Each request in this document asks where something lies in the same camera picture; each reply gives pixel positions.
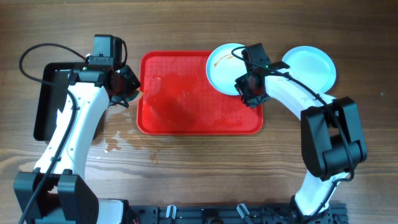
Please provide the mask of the green and orange sponge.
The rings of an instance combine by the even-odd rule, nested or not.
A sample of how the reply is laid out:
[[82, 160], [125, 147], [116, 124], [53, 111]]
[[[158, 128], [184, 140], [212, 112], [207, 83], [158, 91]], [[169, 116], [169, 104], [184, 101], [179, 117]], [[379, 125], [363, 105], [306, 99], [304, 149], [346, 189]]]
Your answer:
[[133, 94], [131, 94], [130, 96], [128, 96], [128, 97], [126, 98], [126, 101], [127, 101], [129, 104], [136, 103], [136, 102], [138, 102], [138, 101], [142, 98], [143, 95], [144, 95], [144, 93], [143, 93], [142, 91], [135, 90]]

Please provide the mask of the light blue plate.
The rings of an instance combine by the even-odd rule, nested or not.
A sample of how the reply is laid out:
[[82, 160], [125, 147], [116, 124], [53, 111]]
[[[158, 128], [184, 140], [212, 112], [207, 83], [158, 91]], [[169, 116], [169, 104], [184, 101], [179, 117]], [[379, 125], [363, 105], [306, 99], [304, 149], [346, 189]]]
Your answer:
[[217, 47], [207, 59], [206, 75], [209, 83], [218, 92], [230, 96], [238, 96], [239, 93], [235, 88], [235, 80], [246, 74], [246, 67], [242, 60], [231, 54], [242, 56], [242, 44], [228, 43]]
[[324, 51], [312, 46], [290, 49], [282, 61], [290, 66], [303, 82], [326, 93], [336, 82], [337, 72], [332, 59]]

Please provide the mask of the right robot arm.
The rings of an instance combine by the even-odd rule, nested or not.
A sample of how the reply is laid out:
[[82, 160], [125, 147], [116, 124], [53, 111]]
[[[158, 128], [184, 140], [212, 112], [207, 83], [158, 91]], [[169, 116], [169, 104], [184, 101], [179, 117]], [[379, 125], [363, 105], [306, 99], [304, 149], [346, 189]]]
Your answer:
[[242, 102], [251, 108], [269, 98], [286, 106], [300, 120], [301, 154], [307, 168], [303, 184], [290, 201], [289, 221], [309, 223], [326, 215], [337, 186], [354, 179], [367, 158], [356, 103], [318, 90], [308, 77], [289, 65], [244, 62], [247, 72], [236, 79]]

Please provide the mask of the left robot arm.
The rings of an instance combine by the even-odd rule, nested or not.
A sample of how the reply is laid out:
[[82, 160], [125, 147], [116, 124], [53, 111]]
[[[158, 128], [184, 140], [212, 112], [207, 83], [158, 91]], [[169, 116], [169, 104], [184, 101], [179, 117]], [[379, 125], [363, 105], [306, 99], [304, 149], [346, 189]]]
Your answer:
[[21, 223], [132, 223], [124, 199], [98, 198], [88, 187], [85, 166], [97, 125], [110, 105], [128, 106], [139, 94], [139, 80], [129, 66], [120, 70], [78, 64], [56, 70], [67, 96], [58, 112], [49, 145], [31, 172], [19, 172], [14, 191]]

